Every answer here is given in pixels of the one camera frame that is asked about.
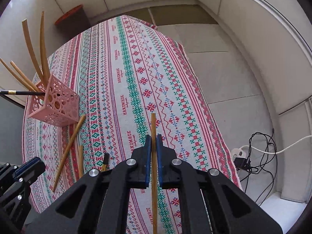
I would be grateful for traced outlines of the pink lattice utensil basket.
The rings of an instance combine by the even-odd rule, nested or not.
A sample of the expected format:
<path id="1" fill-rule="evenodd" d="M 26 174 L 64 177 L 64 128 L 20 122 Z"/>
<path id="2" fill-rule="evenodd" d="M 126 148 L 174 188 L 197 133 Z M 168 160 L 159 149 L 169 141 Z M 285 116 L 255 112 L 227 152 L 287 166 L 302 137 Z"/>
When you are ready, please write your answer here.
<path id="1" fill-rule="evenodd" d="M 57 127 L 64 127 L 79 121 L 79 95 L 57 79 L 49 77 L 47 86 L 36 85 L 44 92 L 43 96 L 30 96 L 27 104 L 27 118 Z"/>

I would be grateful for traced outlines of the black chopstick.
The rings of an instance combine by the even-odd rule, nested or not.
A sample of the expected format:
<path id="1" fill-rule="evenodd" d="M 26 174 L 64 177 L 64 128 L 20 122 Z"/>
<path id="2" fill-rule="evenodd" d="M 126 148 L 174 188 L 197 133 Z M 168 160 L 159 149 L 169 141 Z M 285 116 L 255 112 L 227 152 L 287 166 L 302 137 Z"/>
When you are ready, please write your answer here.
<path id="1" fill-rule="evenodd" d="M 16 90 L 1 90 L 0 95 L 18 95 L 18 96 L 44 96 L 45 92 L 36 91 L 16 91 Z"/>

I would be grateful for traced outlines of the wooden chopstick in basket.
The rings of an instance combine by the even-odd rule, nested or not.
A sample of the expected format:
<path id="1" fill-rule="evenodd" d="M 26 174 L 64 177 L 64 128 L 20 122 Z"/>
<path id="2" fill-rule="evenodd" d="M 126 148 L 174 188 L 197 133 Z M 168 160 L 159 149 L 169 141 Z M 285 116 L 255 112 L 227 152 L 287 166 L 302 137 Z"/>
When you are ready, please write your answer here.
<path id="1" fill-rule="evenodd" d="M 33 87 L 31 87 L 28 83 L 26 83 L 23 79 L 21 79 L 16 73 L 13 72 L 11 68 L 8 67 L 8 65 L 3 61 L 2 58 L 0 58 L 0 61 L 2 65 L 10 72 L 10 74 L 19 81 L 25 88 L 27 88 L 30 91 L 35 91 Z"/>
<path id="2" fill-rule="evenodd" d="M 10 64 L 29 86 L 31 86 L 36 92 L 41 92 L 41 90 L 22 72 L 22 70 L 13 61 L 11 61 Z"/>
<path id="3" fill-rule="evenodd" d="M 24 19 L 22 21 L 22 28 L 23 28 L 25 43 L 27 45 L 27 49 L 28 49 L 28 53 L 30 55 L 31 61 L 34 65 L 34 68 L 35 68 L 39 78 L 41 79 L 41 82 L 46 86 L 47 83 L 45 82 L 43 73 L 40 69 L 39 63 L 38 63 L 38 61 L 36 59 L 36 55 L 34 53 L 33 45 L 32 45 L 31 38 L 30 38 L 30 33 L 29 33 L 29 29 L 28 29 L 27 19 Z"/>
<path id="4" fill-rule="evenodd" d="M 45 47 L 45 35 L 44 35 L 44 11 L 41 13 L 41 22 L 40 22 L 40 57 L 43 73 L 43 82 L 46 86 L 50 77 L 50 70 L 47 60 L 47 52 Z"/>

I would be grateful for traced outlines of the white power strip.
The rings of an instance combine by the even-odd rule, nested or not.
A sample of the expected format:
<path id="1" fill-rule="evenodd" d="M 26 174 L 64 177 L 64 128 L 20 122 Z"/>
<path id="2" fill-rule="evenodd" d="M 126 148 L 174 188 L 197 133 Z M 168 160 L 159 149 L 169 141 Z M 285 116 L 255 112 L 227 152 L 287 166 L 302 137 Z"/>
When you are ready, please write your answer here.
<path id="1" fill-rule="evenodd" d="M 232 149 L 230 154 L 235 165 L 240 165 L 247 161 L 247 153 L 241 148 Z"/>

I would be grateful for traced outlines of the olive floor mat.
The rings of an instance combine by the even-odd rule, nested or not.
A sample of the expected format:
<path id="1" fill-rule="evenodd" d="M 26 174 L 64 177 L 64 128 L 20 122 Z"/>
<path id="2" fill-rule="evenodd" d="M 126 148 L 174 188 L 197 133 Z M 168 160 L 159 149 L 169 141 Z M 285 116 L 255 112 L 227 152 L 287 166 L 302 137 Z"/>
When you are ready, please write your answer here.
<path id="1" fill-rule="evenodd" d="M 146 21 L 148 23 L 153 24 L 153 19 L 152 19 L 152 16 L 151 16 L 150 11 L 149 11 L 148 8 L 128 11 L 128 12 L 120 13 L 120 14 L 117 14 L 117 15 L 114 15 L 114 16 L 105 16 L 104 18 L 97 19 L 97 20 L 93 21 L 92 24 L 95 25 L 95 24 L 101 23 L 101 22 L 103 22 L 105 20 L 108 20 L 108 19 L 111 19 L 111 18 L 114 18 L 114 17 L 117 17 L 117 16 L 121 16 L 121 15 L 131 16 L 133 18 L 137 18 L 137 19 L 140 19 L 140 20 L 143 20 L 143 21 Z"/>
<path id="2" fill-rule="evenodd" d="M 217 24 L 199 5 L 166 5 L 150 7 L 157 26 L 175 24 Z"/>

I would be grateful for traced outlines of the olive floor mat left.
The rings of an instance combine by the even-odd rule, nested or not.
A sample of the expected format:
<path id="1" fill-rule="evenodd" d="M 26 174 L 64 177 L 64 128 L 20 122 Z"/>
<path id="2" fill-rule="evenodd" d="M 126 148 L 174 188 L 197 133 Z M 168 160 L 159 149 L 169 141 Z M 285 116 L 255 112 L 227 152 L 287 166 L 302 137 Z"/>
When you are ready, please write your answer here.
<path id="1" fill-rule="evenodd" d="M 108 19 L 111 19 L 111 18 L 114 18 L 114 17 L 117 17 L 117 16 L 121 16 L 121 15 L 131 16 L 133 18 L 137 18 L 137 19 L 140 19 L 140 20 L 143 20 L 143 21 L 146 21 L 148 23 L 153 24 L 153 19 L 152 19 L 152 16 L 151 16 L 150 11 L 149 11 L 148 8 L 128 11 L 128 12 L 120 13 L 120 14 L 117 14 L 117 15 L 114 15 L 114 16 L 105 16 L 104 18 L 97 19 L 97 20 L 93 21 L 92 24 L 95 25 L 95 24 L 101 23 L 101 22 L 103 22 L 105 20 L 108 20 Z"/>

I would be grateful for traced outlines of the olive floor mat right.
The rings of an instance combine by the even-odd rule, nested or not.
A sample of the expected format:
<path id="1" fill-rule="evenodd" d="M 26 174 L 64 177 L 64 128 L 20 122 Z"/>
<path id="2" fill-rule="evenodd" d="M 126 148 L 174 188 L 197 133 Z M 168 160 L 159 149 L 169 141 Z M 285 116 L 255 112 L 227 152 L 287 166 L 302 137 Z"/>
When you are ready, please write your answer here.
<path id="1" fill-rule="evenodd" d="M 199 5 L 166 5 L 150 7 L 157 26 L 175 24 L 217 24 Z"/>

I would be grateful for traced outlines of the wooden chopstick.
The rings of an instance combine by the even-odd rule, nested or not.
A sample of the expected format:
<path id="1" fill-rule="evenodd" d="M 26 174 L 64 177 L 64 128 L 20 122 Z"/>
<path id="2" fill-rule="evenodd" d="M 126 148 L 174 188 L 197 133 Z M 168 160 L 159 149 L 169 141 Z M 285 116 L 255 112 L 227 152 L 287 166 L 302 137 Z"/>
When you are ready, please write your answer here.
<path id="1" fill-rule="evenodd" d="M 43 73 L 43 82 L 46 86 L 50 77 L 50 70 L 47 60 L 47 52 L 45 47 L 45 35 L 44 35 L 44 11 L 41 13 L 41 22 L 40 22 L 40 57 Z"/>
<path id="2" fill-rule="evenodd" d="M 78 170 L 79 170 L 79 177 L 83 176 L 83 146 L 79 146 L 79 162 L 78 162 Z"/>
<path id="3" fill-rule="evenodd" d="M 13 61 L 11 61 L 10 64 L 29 86 L 31 86 L 36 92 L 41 92 L 41 90 L 22 72 L 22 70 Z"/>
<path id="4" fill-rule="evenodd" d="M 156 152 L 156 116 L 151 114 L 151 195 L 153 234 L 158 233 L 158 192 L 157 192 L 157 152 Z"/>
<path id="5" fill-rule="evenodd" d="M 27 19 L 24 19 L 22 21 L 22 28 L 23 28 L 25 43 L 27 45 L 27 49 L 28 49 L 28 53 L 30 55 L 31 61 L 34 65 L 34 68 L 35 68 L 39 78 L 41 79 L 41 82 L 46 86 L 47 83 L 45 82 L 43 73 L 40 69 L 39 63 L 38 63 L 38 61 L 36 59 L 36 55 L 34 53 L 33 45 L 32 45 L 31 38 L 30 38 L 30 33 L 29 33 L 29 29 L 28 29 Z"/>
<path id="6" fill-rule="evenodd" d="M 80 117 L 80 119 L 79 119 L 79 121 L 78 121 L 78 123 L 77 123 L 77 125 L 76 125 L 76 127 L 74 129 L 74 132 L 73 132 L 72 136 L 70 137 L 69 142 L 68 142 L 68 144 L 67 144 L 67 146 L 65 148 L 65 151 L 63 152 L 62 159 L 61 159 L 61 162 L 59 164 L 58 171 L 56 173 L 56 177 L 55 177 L 55 181 L 54 181 L 54 184 L 53 184 L 52 192 L 55 192 L 55 190 L 56 190 L 56 187 L 57 187 L 57 184 L 58 184 L 58 180 L 60 178 L 63 166 L 64 166 L 64 164 L 66 162 L 66 159 L 68 157 L 70 149 L 71 149 L 71 147 L 72 147 L 72 145 L 74 143 L 74 140 L 76 139 L 76 137 L 78 135 L 78 132 L 79 132 L 81 126 L 83 125 L 83 122 L 85 121 L 85 119 L 86 119 L 86 115 L 82 115 Z"/>
<path id="7" fill-rule="evenodd" d="M 21 79 L 16 73 L 13 72 L 11 68 L 8 67 L 8 65 L 3 61 L 2 58 L 0 58 L 0 61 L 2 65 L 10 72 L 10 74 L 19 81 L 25 88 L 27 88 L 30 91 L 35 91 L 33 87 L 31 87 L 28 83 L 26 83 L 23 79 Z"/>

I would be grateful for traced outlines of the red rimmed trash bin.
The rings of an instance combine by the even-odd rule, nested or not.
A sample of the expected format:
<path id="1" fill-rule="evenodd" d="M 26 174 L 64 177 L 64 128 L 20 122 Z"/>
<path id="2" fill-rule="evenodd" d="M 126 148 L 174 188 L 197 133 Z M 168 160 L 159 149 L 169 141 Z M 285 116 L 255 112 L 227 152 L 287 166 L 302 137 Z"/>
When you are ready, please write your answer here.
<path id="1" fill-rule="evenodd" d="M 90 21 L 80 4 L 58 18 L 54 25 L 67 40 L 72 39 L 91 27 Z"/>

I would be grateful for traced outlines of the patterned pink green tablecloth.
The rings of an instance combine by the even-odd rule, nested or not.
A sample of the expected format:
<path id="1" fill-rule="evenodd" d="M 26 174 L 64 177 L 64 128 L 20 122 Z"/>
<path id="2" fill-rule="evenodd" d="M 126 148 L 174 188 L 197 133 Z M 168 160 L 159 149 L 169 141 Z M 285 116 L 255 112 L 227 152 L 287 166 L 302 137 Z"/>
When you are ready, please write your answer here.
<path id="1" fill-rule="evenodd" d="M 122 15 L 74 37 L 49 64 L 79 95 L 86 119 L 52 192 L 78 122 L 57 127 L 27 118 L 26 105 L 23 161 L 37 156 L 46 166 L 32 185 L 39 217 L 27 233 L 152 233 L 144 146 L 152 113 L 163 141 L 158 233 L 239 232 L 239 178 L 182 45 Z"/>

